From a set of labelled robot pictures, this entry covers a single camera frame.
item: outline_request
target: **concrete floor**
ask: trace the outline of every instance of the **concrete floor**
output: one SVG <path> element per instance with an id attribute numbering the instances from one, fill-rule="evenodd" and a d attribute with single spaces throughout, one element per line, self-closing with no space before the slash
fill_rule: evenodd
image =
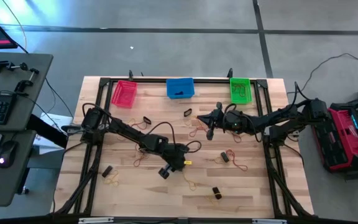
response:
<path id="1" fill-rule="evenodd" d="M 267 77 L 252 0 L 11 0 L 7 3 L 27 26 L 85 28 L 240 29 L 243 34 L 26 32 L 27 50 L 55 56 L 48 79 L 74 111 L 85 75 Z M 358 32 L 328 35 L 332 30 L 358 30 L 358 1 L 259 0 L 264 29 L 323 30 L 319 35 L 266 34 L 274 78 L 303 86 L 310 71 L 328 57 L 349 52 L 358 57 Z M 0 24 L 16 24 L 0 1 Z M 18 30 L 9 35 L 24 45 Z M 61 82 L 65 76 L 70 82 Z M 328 105 L 353 100 L 358 92 L 358 61 L 332 60 L 314 74 L 305 88 L 309 97 Z M 45 86 L 38 103 L 45 109 L 53 97 Z M 51 111 L 68 115 L 61 102 Z M 315 214 L 324 218 L 358 221 L 358 180 L 345 182 L 321 166 L 310 129 L 301 133 L 300 149 Z M 34 169 L 27 185 L 30 195 L 16 195 L 11 206 L 0 208 L 0 218 L 48 213 L 56 170 Z"/>

